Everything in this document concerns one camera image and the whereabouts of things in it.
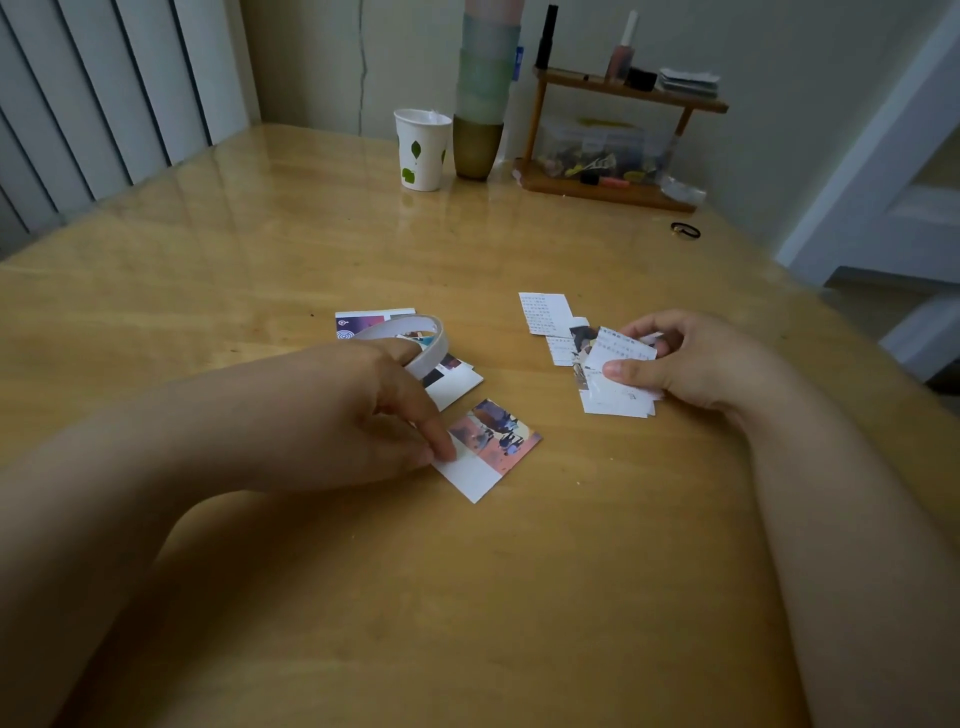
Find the nail polish bottle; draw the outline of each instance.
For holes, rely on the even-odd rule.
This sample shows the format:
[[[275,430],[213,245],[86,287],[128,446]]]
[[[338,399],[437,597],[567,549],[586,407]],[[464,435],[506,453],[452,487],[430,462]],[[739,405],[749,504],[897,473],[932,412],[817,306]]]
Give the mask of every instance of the nail polish bottle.
[[[610,55],[610,64],[607,66],[607,75],[604,80],[608,84],[623,84],[630,72],[630,64],[634,59],[634,31],[636,30],[636,11],[630,11],[627,18],[627,27],[623,29],[623,38],[620,44],[613,48]]]

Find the double-sided tape roll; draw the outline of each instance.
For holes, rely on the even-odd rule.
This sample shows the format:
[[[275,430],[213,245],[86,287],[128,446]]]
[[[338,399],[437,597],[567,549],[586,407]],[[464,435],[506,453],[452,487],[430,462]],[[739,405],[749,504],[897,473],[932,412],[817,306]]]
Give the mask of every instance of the double-sided tape roll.
[[[446,331],[440,319],[435,316],[420,316],[419,314],[409,314],[406,316],[395,316],[380,324],[374,324],[369,328],[364,328],[360,333],[353,336],[354,339],[393,339],[411,331],[433,331],[434,337],[426,348],[417,354],[417,357],[407,364],[406,369],[417,379],[423,379],[430,374],[441,361],[443,361],[449,349],[446,341]]]

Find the right hand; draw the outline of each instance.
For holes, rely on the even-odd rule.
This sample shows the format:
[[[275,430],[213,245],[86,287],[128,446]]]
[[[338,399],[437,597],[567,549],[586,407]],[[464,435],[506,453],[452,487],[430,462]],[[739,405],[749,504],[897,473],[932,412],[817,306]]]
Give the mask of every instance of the right hand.
[[[620,330],[635,339],[656,331],[663,332],[655,346],[656,359],[607,362],[604,376],[663,389],[698,407],[741,410],[789,371],[783,359],[756,339],[703,313],[661,311]]]

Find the paper scrap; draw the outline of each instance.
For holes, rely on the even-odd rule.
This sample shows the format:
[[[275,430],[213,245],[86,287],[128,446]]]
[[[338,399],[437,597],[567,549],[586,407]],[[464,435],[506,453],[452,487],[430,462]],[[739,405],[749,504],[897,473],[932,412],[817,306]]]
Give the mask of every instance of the paper scrap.
[[[580,404],[588,415],[615,415],[618,417],[653,417],[654,405],[649,408],[640,402],[619,402],[616,404],[601,404],[590,397],[590,392],[580,390]]]
[[[395,316],[417,313],[413,308],[385,308],[376,311],[338,311],[333,314],[337,319],[337,338],[352,339],[364,328],[382,324]]]
[[[493,401],[483,400],[450,426],[457,459],[433,467],[476,503],[542,439]]]
[[[576,332],[589,329],[590,322],[583,316],[574,316],[566,336],[547,336],[546,345],[550,350],[554,365],[572,367],[573,357],[577,355]]]
[[[612,328],[601,327],[597,333],[590,354],[584,362],[585,369],[602,370],[608,361],[618,359],[641,359],[650,361],[657,358],[657,350],[641,344]]]
[[[520,305],[530,333],[538,336],[568,336],[573,311],[562,293],[521,293]]]
[[[421,382],[426,388],[426,393],[437,405],[437,409],[443,411],[453,402],[465,395],[471,389],[483,381],[469,364],[460,362],[460,365],[447,369],[443,363],[425,376]]]

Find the white paper cup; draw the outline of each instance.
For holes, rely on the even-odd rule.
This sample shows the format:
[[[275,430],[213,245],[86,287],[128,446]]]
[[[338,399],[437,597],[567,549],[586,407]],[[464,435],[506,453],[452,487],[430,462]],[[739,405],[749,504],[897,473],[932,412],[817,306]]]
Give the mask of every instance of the white paper cup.
[[[394,119],[403,186],[420,192],[438,189],[453,119],[418,109],[398,109],[394,111]]]

